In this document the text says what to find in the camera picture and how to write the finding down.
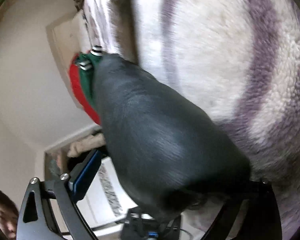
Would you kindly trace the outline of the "beige bed headboard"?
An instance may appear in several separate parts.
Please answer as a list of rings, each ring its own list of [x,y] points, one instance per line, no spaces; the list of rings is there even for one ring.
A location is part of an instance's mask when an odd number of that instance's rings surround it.
[[[51,22],[46,26],[46,34],[51,53],[63,83],[75,106],[83,109],[73,94],[68,75],[74,56],[80,51],[78,39],[72,28],[72,20],[75,15],[75,12],[71,12]]]

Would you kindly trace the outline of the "red quilt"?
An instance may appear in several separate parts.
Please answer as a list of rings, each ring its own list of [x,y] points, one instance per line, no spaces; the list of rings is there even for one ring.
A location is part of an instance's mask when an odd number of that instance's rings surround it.
[[[70,79],[70,85],[72,92],[79,102],[79,104],[82,106],[83,110],[87,115],[93,120],[94,123],[100,125],[100,118],[96,111],[90,106],[89,102],[85,98],[85,95],[83,93],[83,89],[81,87],[80,78],[79,78],[79,68],[74,64],[70,64],[69,67],[69,79]]]

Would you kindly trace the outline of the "white wardrobe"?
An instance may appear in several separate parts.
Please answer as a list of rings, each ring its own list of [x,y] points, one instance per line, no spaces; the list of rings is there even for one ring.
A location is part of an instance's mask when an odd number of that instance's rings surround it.
[[[91,125],[60,141],[44,152],[44,179],[59,178],[70,172],[79,163],[79,157],[86,153],[67,156],[70,145],[86,142],[93,135],[100,133],[101,127]],[[77,207],[94,234],[100,239],[118,239],[128,209],[136,204],[128,197],[117,178],[113,163],[109,157],[102,157],[101,170],[97,172],[84,198]]]

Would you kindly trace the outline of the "hanging beige coat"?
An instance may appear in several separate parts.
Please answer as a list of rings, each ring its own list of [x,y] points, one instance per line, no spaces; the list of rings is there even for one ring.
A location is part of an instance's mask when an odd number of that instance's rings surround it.
[[[83,152],[90,151],[95,148],[99,148],[106,144],[103,133],[97,133],[96,135],[89,135],[79,141],[72,142],[70,144],[67,156],[69,158],[77,158]]]

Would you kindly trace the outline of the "black leather jacket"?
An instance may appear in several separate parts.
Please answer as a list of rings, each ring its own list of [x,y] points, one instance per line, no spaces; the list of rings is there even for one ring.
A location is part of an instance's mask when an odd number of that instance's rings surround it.
[[[119,182],[156,220],[249,181],[249,159],[209,116],[136,64],[105,55],[93,91]]]

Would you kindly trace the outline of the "floral purple bed blanket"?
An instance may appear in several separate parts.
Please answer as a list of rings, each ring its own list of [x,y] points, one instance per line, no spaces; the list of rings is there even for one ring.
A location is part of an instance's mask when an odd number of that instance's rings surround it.
[[[93,43],[203,109],[300,234],[300,0],[84,0]]]

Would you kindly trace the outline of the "folded green striped garment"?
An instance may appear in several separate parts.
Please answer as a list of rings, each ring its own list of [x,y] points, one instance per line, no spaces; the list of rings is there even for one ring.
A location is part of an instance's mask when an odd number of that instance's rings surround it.
[[[79,53],[75,61],[79,70],[79,81],[84,97],[90,107],[95,110],[93,80],[95,67],[102,60],[103,50],[101,46],[94,45],[88,53]]]

